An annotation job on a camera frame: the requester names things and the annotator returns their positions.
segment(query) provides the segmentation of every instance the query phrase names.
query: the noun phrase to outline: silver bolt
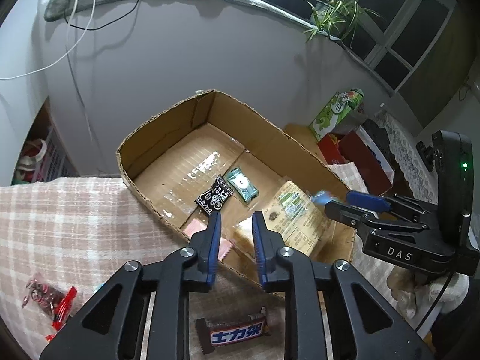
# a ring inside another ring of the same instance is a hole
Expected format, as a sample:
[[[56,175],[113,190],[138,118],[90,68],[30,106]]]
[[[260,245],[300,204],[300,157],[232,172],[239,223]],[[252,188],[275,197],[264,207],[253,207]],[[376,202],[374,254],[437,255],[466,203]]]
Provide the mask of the silver bolt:
[[[293,254],[294,250],[291,247],[285,246],[280,249],[280,254],[283,257],[290,257]]]
[[[346,271],[350,268],[350,263],[344,259],[338,259],[335,261],[335,268],[337,268],[339,271]]]
[[[195,250],[193,250],[191,247],[184,247],[183,249],[180,250],[180,256],[182,257],[191,257],[195,253]]]
[[[133,272],[136,271],[139,266],[138,261],[128,261],[123,267],[127,272]]]

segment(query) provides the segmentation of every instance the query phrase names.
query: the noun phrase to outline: black candy wrapper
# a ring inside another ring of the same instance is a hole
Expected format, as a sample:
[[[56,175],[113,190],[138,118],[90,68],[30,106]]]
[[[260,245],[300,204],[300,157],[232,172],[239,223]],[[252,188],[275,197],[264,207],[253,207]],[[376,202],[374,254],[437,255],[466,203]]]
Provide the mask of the black candy wrapper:
[[[195,202],[205,211],[207,216],[210,216],[212,211],[220,211],[223,203],[232,195],[232,188],[226,183],[222,176],[218,176],[213,186],[202,193]]]

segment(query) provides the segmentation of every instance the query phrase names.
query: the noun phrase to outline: black cable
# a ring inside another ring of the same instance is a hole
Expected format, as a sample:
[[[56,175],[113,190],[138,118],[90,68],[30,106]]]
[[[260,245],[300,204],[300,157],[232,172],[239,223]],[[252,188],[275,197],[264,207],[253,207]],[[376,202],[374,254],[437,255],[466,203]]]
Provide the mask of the black cable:
[[[119,20],[122,20],[124,17],[128,16],[129,14],[131,14],[135,9],[136,7],[138,6],[138,3],[140,3],[140,0],[137,0],[137,2],[135,3],[135,6],[130,10],[128,11],[125,15],[123,16],[120,16],[119,18],[111,21],[110,23],[107,23],[107,24],[104,24],[103,26],[100,26],[100,27],[97,27],[97,28],[83,28],[83,27],[79,27],[79,26],[74,26],[73,24],[71,24],[70,26],[73,27],[73,28],[77,28],[78,30],[87,30],[87,31],[98,31],[98,30],[101,30],[102,28],[105,28],[106,26],[109,26]],[[70,5],[70,0],[67,1],[66,5],[65,5],[65,8],[63,9],[63,18],[65,19],[65,22],[68,23],[68,20],[67,20],[67,7]]]
[[[435,308],[435,306],[437,305],[437,303],[440,301],[440,298],[442,297],[443,293],[445,292],[445,290],[447,289],[448,285],[450,284],[450,281],[452,280],[454,274],[455,274],[455,271],[452,271],[452,272],[450,272],[450,274],[448,275],[447,280],[445,281],[445,284],[443,285],[442,289],[441,289],[440,292],[438,293],[437,298],[436,298],[435,301],[432,303],[432,305],[430,306],[430,308],[428,309],[427,313],[424,315],[423,319],[420,321],[420,323],[418,324],[418,326],[415,328],[415,333],[417,333],[417,332],[419,331],[419,329],[420,329],[420,328],[422,327],[422,325],[425,323],[425,321],[427,320],[427,318],[429,317],[429,315],[431,314],[431,312],[434,310],[434,308]]]

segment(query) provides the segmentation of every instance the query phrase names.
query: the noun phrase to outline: red candy wrapper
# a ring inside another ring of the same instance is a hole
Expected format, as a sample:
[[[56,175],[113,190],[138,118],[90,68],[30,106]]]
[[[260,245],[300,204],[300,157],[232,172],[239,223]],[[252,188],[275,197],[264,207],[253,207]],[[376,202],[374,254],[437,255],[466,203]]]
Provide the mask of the red candy wrapper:
[[[70,316],[74,299],[77,296],[76,288],[71,287],[67,294],[64,295],[57,288],[47,283],[40,273],[33,275],[26,288],[28,289],[28,294],[23,298],[22,308],[27,305],[30,299],[34,300],[40,309],[51,319],[52,327],[59,332]],[[50,334],[45,338],[50,342],[55,335],[56,333]]]

